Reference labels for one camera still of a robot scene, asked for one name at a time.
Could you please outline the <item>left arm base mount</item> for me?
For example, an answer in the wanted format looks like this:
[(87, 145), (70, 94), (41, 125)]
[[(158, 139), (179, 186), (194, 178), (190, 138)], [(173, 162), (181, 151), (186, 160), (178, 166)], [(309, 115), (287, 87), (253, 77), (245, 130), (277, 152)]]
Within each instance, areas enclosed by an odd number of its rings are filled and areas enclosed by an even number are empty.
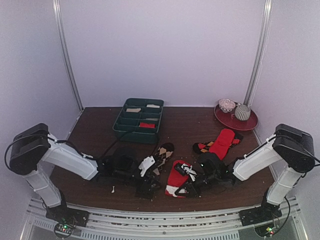
[(45, 217), (54, 220), (56, 224), (53, 227), (53, 233), (60, 239), (69, 238), (76, 227), (86, 227), (89, 220), (89, 212), (85, 210), (59, 205), (57, 207), (48, 207), (43, 204)]

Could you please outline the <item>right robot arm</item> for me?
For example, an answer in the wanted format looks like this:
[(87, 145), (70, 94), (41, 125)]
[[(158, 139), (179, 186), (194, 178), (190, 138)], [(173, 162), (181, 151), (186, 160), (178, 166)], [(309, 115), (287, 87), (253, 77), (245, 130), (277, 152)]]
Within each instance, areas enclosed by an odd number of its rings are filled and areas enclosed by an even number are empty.
[(229, 149), (241, 140), (233, 130), (223, 129), (215, 141), (194, 144), (193, 151), (199, 155), (197, 163), (202, 172), (196, 172), (191, 164), (182, 160), (175, 161), (165, 193), (177, 198), (198, 197), (204, 186), (233, 186), (237, 180), (245, 181), (273, 163), (285, 161), (287, 167), (266, 190), (256, 210), (259, 220), (268, 220), (299, 179), (316, 166), (313, 138), (307, 132), (279, 124), (262, 145), (229, 165), (223, 163)]

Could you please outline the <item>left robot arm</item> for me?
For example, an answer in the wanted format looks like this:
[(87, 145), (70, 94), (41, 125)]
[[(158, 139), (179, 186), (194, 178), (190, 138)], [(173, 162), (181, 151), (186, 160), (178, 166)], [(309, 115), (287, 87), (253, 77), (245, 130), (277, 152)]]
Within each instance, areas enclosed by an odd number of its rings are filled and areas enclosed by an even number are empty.
[(61, 222), (72, 218), (72, 211), (65, 206), (63, 193), (51, 182), (42, 168), (50, 163), (74, 173), (84, 180), (112, 178), (136, 187), (136, 194), (150, 199), (161, 185), (151, 172), (156, 164), (154, 156), (137, 161), (136, 152), (130, 147), (119, 147), (112, 155), (104, 153), (94, 157), (79, 151), (68, 141), (50, 134), (44, 123), (39, 123), (16, 135), (4, 153), (4, 164), (11, 172), (22, 176), (31, 189), (43, 200), (47, 208)]

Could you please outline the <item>red snowflake sock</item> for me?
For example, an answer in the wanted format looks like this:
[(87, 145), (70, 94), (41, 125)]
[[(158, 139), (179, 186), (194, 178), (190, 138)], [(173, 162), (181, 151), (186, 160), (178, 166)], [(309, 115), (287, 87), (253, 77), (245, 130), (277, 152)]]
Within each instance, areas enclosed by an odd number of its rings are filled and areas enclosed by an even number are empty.
[(165, 195), (174, 197), (174, 192), (179, 187), (183, 186), (183, 184), (189, 179), (189, 175), (182, 175), (175, 169), (177, 164), (181, 164), (183, 167), (187, 167), (188, 169), (192, 168), (190, 163), (187, 163), (183, 160), (175, 160), (172, 164), (172, 168), (167, 180), (166, 188), (165, 188)]

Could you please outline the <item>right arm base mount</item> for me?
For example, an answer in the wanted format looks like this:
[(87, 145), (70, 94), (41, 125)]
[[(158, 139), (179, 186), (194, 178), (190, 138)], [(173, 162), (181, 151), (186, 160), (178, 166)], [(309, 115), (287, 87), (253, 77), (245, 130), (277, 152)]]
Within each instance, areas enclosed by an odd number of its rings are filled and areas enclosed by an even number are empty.
[(282, 212), (279, 206), (259, 206), (239, 212), (242, 226), (254, 225), (255, 233), (263, 238), (270, 238), (276, 233)]

